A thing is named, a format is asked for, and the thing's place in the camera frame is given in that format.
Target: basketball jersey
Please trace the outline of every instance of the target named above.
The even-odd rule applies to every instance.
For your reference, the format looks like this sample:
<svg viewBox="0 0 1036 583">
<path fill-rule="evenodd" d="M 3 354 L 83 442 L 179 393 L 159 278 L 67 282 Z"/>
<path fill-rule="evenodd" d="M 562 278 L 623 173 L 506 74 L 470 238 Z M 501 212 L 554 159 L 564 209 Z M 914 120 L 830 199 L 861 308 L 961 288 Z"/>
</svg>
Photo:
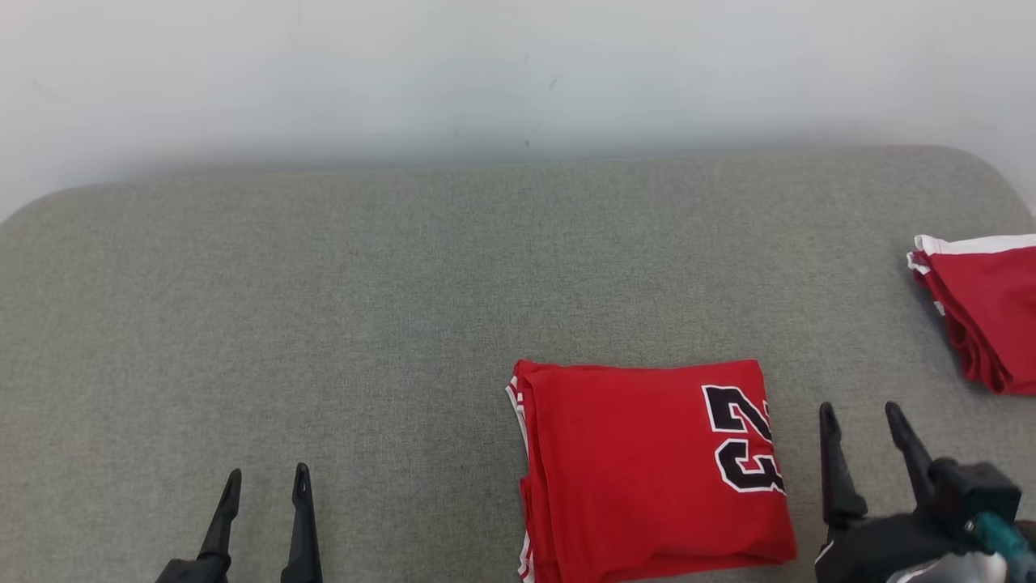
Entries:
<svg viewBox="0 0 1036 583">
<path fill-rule="evenodd" d="M 519 361 L 525 583 L 612 582 L 796 556 L 755 361 L 675 370 Z"/>
</svg>

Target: white stripe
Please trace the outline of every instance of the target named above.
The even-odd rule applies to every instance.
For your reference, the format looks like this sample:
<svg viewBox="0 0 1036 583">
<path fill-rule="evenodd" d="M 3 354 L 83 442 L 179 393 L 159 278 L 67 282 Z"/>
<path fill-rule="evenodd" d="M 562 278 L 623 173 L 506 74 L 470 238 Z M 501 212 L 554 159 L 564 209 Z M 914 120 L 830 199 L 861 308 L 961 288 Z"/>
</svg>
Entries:
<svg viewBox="0 0 1036 583">
<path fill-rule="evenodd" d="M 518 427 L 521 429 L 521 439 L 525 442 L 525 458 L 528 458 L 528 433 L 525 429 L 525 407 L 518 405 L 518 399 L 515 398 L 515 393 L 511 390 L 511 385 L 518 386 L 518 378 L 513 377 L 511 383 L 503 389 L 508 393 L 508 400 L 511 401 L 511 407 L 515 410 L 515 416 L 518 417 Z"/>
<path fill-rule="evenodd" d="M 927 234 L 914 237 L 914 245 L 918 251 L 929 255 L 965 255 L 968 253 L 1001 253 L 1011 249 L 1036 246 L 1036 233 L 1033 234 L 1001 234 L 966 238 L 963 240 L 944 240 Z"/>
<path fill-rule="evenodd" d="M 515 392 L 511 390 L 512 385 L 515 387 L 518 386 L 518 377 L 512 377 L 511 383 L 509 383 L 503 390 L 508 393 L 508 400 L 511 402 L 511 407 L 515 410 L 515 416 L 518 417 L 518 427 L 521 429 L 521 439 L 525 442 L 525 458 L 527 459 L 528 430 L 525 428 L 525 407 L 523 405 L 519 405 L 519 403 L 524 400 L 522 399 L 521 393 L 519 393 L 517 398 L 515 397 Z M 524 578 L 522 578 L 522 583 L 536 583 L 536 569 L 534 567 L 533 552 L 529 550 L 529 545 L 531 545 L 531 542 L 528 538 L 528 530 L 526 530 L 525 541 L 522 543 L 521 547 L 521 555 L 518 557 L 518 576 L 521 577 L 521 574 L 525 573 L 526 569 L 528 570 L 528 573 Z"/>
<path fill-rule="evenodd" d="M 913 253 L 906 253 L 906 266 L 921 274 L 928 274 L 928 271 L 931 270 L 928 265 L 922 265 L 921 263 L 915 261 Z"/>
</svg>

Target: gray cushion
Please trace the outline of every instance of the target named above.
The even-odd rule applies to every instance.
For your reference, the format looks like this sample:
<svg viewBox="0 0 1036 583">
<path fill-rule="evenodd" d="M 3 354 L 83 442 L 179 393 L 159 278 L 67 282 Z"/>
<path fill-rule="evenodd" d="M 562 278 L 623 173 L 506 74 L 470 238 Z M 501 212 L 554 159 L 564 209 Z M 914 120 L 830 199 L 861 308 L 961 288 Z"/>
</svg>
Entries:
<svg viewBox="0 0 1036 583">
<path fill-rule="evenodd" d="M 0 225 L 0 580 L 152 581 L 231 469 L 231 581 L 277 581 L 309 463 L 328 581 L 517 581 L 518 358 L 756 358 L 807 581 L 816 408 L 873 514 L 911 507 L 883 405 L 1036 487 L 1036 401 L 963 381 L 912 236 L 1034 230 L 931 147 L 66 191 Z M 1024 511 L 1036 516 L 1036 492 Z"/>
</svg>

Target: folded red shorts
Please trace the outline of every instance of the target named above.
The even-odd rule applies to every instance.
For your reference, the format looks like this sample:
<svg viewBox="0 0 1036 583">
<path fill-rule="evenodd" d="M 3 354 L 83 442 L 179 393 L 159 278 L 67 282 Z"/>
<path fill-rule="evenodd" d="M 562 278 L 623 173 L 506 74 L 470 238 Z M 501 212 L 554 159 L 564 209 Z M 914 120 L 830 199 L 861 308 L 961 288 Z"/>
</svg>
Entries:
<svg viewBox="0 0 1036 583">
<path fill-rule="evenodd" d="M 910 266 L 943 312 L 965 376 L 1036 395 L 1036 235 L 915 243 Z"/>
</svg>

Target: white wall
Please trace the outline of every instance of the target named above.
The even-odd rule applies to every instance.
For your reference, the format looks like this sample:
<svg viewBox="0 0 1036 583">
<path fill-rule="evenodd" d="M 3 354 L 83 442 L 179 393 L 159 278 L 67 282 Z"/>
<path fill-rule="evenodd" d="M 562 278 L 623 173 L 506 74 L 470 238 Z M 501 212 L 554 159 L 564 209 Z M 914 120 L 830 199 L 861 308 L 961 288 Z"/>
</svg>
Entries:
<svg viewBox="0 0 1036 583">
<path fill-rule="evenodd" d="M 0 0 L 0 217 L 171 170 L 760 144 L 957 146 L 1036 207 L 1034 22 L 1032 0 Z"/>
</svg>

